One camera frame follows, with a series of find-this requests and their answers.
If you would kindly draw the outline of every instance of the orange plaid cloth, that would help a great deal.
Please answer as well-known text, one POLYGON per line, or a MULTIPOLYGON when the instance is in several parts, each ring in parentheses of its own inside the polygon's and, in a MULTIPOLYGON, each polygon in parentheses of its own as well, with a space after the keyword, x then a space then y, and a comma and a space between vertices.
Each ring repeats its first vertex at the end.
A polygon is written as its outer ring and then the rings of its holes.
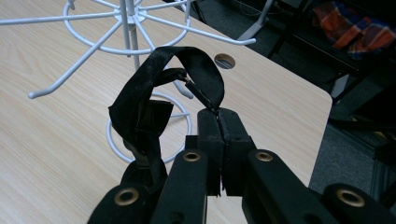
POLYGON ((336 49, 347 47, 347 54, 360 60, 378 53, 396 39, 396 27, 384 21, 359 15, 352 8, 330 1, 314 7, 313 25, 320 26, 336 49))

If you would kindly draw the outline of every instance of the light wood desk surface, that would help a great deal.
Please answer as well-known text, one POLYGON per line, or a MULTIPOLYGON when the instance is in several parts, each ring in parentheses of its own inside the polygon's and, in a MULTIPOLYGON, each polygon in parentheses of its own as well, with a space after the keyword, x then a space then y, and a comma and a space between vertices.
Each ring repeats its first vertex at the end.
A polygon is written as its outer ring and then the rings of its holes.
MULTIPOLYGON (((0 19, 61 15, 64 2, 2 1, 0 19)), ((77 12, 104 8, 91 1, 76 1, 76 7, 77 12)), ((156 13, 175 21, 183 18, 173 8, 156 13)), ((180 33, 144 22, 157 46, 180 33)), ((95 41, 114 23, 111 18, 73 24, 95 41)), ((192 27, 217 34, 198 21, 192 27)), ((139 43, 147 48, 141 38, 139 43)), ((122 48, 122 32, 105 45, 122 48)), ((212 58, 219 53, 234 57, 235 68, 220 69, 226 88, 222 106, 239 114, 259 148, 277 153, 308 185, 331 97, 246 47, 195 34, 177 45, 195 46, 212 58)), ((34 100, 27 96, 29 91, 48 87, 87 49, 62 22, 0 26, 1 223, 84 223, 107 191, 120 182, 127 164, 107 144, 107 107, 134 73, 132 58, 97 51, 55 93, 34 100)), ((195 114, 204 107, 181 96, 173 84, 156 91, 176 97, 187 107, 196 133, 195 114)), ((164 156, 179 148, 185 133, 184 119, 170 121, 161 138, 164 156)), ((246 222, 240 200, 210 198, 207 222, 246 222)))

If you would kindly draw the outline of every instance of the wire display stand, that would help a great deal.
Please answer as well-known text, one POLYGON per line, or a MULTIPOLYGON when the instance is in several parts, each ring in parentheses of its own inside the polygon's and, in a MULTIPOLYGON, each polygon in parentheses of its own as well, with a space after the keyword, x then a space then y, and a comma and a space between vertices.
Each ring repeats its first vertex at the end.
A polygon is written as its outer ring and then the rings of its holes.
MULTIPOLYGON (((110 11, 102 12, 102 13, 91 13, 91 14, 79 14, 79 15, 69 15, 70 10, 75 10, 75 0, 67 0, 64 5, 63 15, 62 16, 54 16, 54 17, 41 17, 41 18, 26 18, 26 19, 11 19, 11 20, 0 20, 1 25, 17 25, 17 24, 29 24, 29 23, 42 23, 42 22, 54 22, 54 21, 63 21, 66 29, 70 32, 70 34, 75 37, 77 40, 82 42, 83 44, 89 46, 90 48, 66 71, 63 75, 61 75, 55 82, 49 85, 46 89, 39 91, 31 91, 28 96, 31 99, 35 99, 36 97, 45 96, 53 93, 59 87, 61 87, 67 79, 69 79, 97 50, 101 50, 103 52, 125 55, 128 57, 134 58, 134 67, 137 69, 140 66, 139 56, 144 54, 150 54, 152 51, 156 49, 156 45, 153 43, 152 39, 149 37, 148 33, 144 28, 144 21, 150 20, 154 22, 161 23, 163 25, 175 27, 180 30, 180 34, 169 40, 168 43, 163 44, 162 46, 173 46, 178 43, 187 32, 192 32, 198 35, 203 35, 215 40, 223 41, 226 43, 230 43, 233 45, 247 45, 252 44, 256 40, 251 38, 248 40, 234 40, 228 37, 214 35, 205 31, 201 31, 198 29, 194 29, 191 27, 191 19, 190 19, 190 10, 191 10, 191 1, 192 0, 175 0, 172 3, 163 3, 155 6, 146 6, 142 5, 143 0, 120 0, 119 5, 115 5, 113 3, 107 2, 105 0, 91 0, 92 3, 104 6, 109 8, 110 11), (150 15, 150 11, 161 10, 167 7, 181 7, 184 11, 184 22, 185 24, 179 24, 173 21, 164 20, 155 16, 150 15), (89 39, 86 39, 82 35, 80 35, 72 26, 70 21, 81 21, 87 19, 100 19, 100 18, 115 18, 115 24, 104 34, 99 40, 96 42, 92 42, 89 39), (106 47, 105 42, 118 30, 122 29, 123 37, 124 37, 124 49, 114 49, 106 47), (147 49, 139 49, 138 48, 138 40, 137 40, 137 31, 144 37, 145 41, 148 43, 147 49)), ((192 98, 192 93, 183 89, 181 84, 178 81, 174 81, 175 86, 178 91, 188 98, 192 98)), ((166 98, 172 101, 179 110, 180 114, 173 114, 172 117, 180 117, 183 116, 186 118, 188 125, 188 133, 191 134, 191 120, 190 114, 186 111, 182 104, 180 104, 176 99, 171 96, 165 95, 163 93, 154 92, 153 95, 159 96, 162 98, 166 98)), ((120 157, 123 161, 131 162, 134 158, 128 158, 123 155, 117 146, 114 144, 112 136, 111 136, 111 120, 109 119, 107 122, 106 128, 106 137, 107 142, 109 143, 112 150, 116 153, 118 157, 120 157)), ((176 154, 184 149, 184 145, 172 156, 164 159, 165 162, 171 161, 176 154)))

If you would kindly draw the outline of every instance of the circular wire ring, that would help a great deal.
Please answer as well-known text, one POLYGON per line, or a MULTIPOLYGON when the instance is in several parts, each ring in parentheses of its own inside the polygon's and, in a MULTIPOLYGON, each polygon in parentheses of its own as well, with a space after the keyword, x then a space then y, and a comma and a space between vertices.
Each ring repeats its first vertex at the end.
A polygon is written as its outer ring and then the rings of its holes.
MULTIPOLYGON (((184 108, 184 106, 183 106, 181 103, 179 103, 175 98, 173 98, 173 97, 171 97, 171 96, 169 96, 169 95, 160 93, 160 92, 153 92, 153 93, 151 94, 151 96, 162 97, 162 98, 167 99, 167 100, 171 101, 172 103, 174 103, 174 104, 178 107, 178 109, 181 111, 182 116, 183 116, 183 117, 186 119, 186 121, 187 121, 187 135, 191 135, 191 130, 192 130, 192 127, 191 127, 191 126, 192 126, 192 125, 191 125, 190 113, 187 112, 187 110, 184 108)), ((126 161, 126 162, 128 162, 128 163, 131 163, 131 162, 134 161, 134 157, 129 158, 129 157, 125 156, 125 155, 117 148, 116 144, 114 143, 114 141, 113 141, 113 136, 112 136, 112 134, 111 134, 111 119, 108 119, 108 121, 107 121, 107 126, 106 126, 106 138, 107 138, 107 142, 108 142, 108 144, 110 145, 111 149, 113 150, 113 152, 114 152, 120 159, 122 159, 123 161, 126 161)), ((163 162, 168 163, 169 161, 174 160, 175 157, 176 157, 176 155, 177 155, 180 151, 184 150, 184 147, 185 147, 185 146, 184 146, 184 144, 183 144, 177 152, 175 152, 174 154, 172 154, 170 157, 164 159, 163 162)))

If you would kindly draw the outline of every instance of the gray carpet floor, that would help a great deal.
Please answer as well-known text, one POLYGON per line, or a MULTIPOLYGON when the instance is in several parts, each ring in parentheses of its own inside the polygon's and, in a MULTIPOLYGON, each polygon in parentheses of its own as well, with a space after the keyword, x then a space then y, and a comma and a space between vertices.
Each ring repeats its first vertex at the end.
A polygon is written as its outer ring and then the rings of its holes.
MULTIPOLYGON (((207 25, 237 39, 259 17, 258 11, 243 3, 262 7, 262 1, 259 0, 241 1, 242 4, 234 0, 200 0, 198 4, 207 25)), ((285 21, 290 16, 287 8, 282 7, 283 10, 279 8, 271 10, 270 20, 254 36, 257 42, 248 46, 264 57, 278 40, 280 32, 285 27, 285 21)), ((197 13, 192 12, 191 15, 198 18, 197 13)), ((288 43, 283 45, 281 51, 272 60, 325 91, 330 91, 332 88, 332 84, 326 83, 326 80, 335 76, 335 71, 326 63, 317 61, 308 53, 288 43)), ((384 68, 379 69, 377 73, 366 78, 353 92, 335 105, 331 117, 349 119, 349 114, 353 110, 395 80, 394 70, 384 68)), ((370 194, 375 171, 375 161, 372 159, 373 147, 381 142, 382 139, 372 133, 356 136, 328 125, 309 188, 321 193, 330 184, 346 183, 370 194)))

